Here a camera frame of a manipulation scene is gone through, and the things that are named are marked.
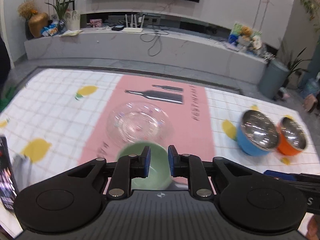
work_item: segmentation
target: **hanging vine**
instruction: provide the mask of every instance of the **hanging vine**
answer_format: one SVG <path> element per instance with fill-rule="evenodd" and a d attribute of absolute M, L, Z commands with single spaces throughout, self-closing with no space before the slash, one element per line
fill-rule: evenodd
<path fill-rule="evenodd" d="M 312 0 L 300 0 L 301 4 L 306 9 L 307 13 L 310 14 L 309 20 L 312 21 L 313 19 L 317 20 L 317 24 L 314 24 L 315 32 L 318 32 L 320 30 L 320 22 L 319 22 L 319 16 L 318 16 L 318 9 L 319 6 L 315 4 Z"/>

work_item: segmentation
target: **blue bowl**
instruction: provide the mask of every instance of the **blue bowl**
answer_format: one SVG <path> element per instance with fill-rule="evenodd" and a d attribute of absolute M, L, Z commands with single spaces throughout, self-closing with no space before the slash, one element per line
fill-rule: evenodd
<path fill-rule="evenodd" d="M 246 154 L 263 156 L 276 149 L 279 134 L 268 117 L 258 111 L 248 110 L 237 127 L 237 142 Z"/>

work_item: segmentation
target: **floor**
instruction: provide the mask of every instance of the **floor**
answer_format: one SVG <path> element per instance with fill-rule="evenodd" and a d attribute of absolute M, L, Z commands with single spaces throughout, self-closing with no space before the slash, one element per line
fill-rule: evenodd
<path fill-rule="evenodd" d="M 159 79 L 176 80 L 200 86 L 225 90 L 232 93 L 239 93 L 245 96 L 273 102 L 281 106 L 296 110 L 307 125 L 318 154 L 320 154 L 320 117 L 319 112 L 311 114 L 303 109 L 303 100 L 297 90 L 288 90 L 290 98 L 284 101 L 272 101 L 264 97 L 256 85 L 234 80 L 228 77 L 219 76 L 207 72 L 196 71 L 169 65 L 161 65 L 146 62 L 113 60 L 113 59 L 92 59 L 92 58 L 67 58 L 67 59 L 42 59 L 25 60 L 16 65 L 10 74 L 11 83 L 24 85 L 25 82 L 43 68 L 47 67 L 72 67 L 97 71 L 113 71 L 133 75 L 150 76 Z"/>

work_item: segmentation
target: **green bowl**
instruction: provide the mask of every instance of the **green bowl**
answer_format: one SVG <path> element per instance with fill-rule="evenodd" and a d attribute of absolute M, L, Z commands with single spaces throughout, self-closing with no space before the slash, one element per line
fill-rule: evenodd
<path fill-rule="evenodd" d="M 151 162 L 149 175 L 147 178 L 132 179 L 132 189 L 142 190 L 163 190 L 171 183 L 170 168 L 168 162 L 167 150 L 158 144 L 148 141 L 141 141 L 123 148 L 118 154 L 117 160 L 125 155 L 136 154 L 140 155 L 145 146 L 151 148 Z"/>

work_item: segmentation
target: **black bottle illustration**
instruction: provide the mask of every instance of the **black bottle illustration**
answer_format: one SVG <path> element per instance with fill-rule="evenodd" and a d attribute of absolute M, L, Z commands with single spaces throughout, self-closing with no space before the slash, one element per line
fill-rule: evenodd
<path fill-rule="evenodd" d="M 175 91 L 175 92 L 183 92 L 183 88 L 171 87 L 171 86 L 158 86 L 152 85 L 155 88 L 162 88 L 164 90 Z"/>
<path fill-rule="evenodd" d="M 174 104 L 183 104 L 183 96 L 178 94 L 166 93 L 166 92 L 155 91 L 155 90 L 147 90 L 147 91 L 126 90 L 125 92 L 129 94 L 140 95 L 151 100 L 164 101 L 164 102 L 174 103 Z"/>

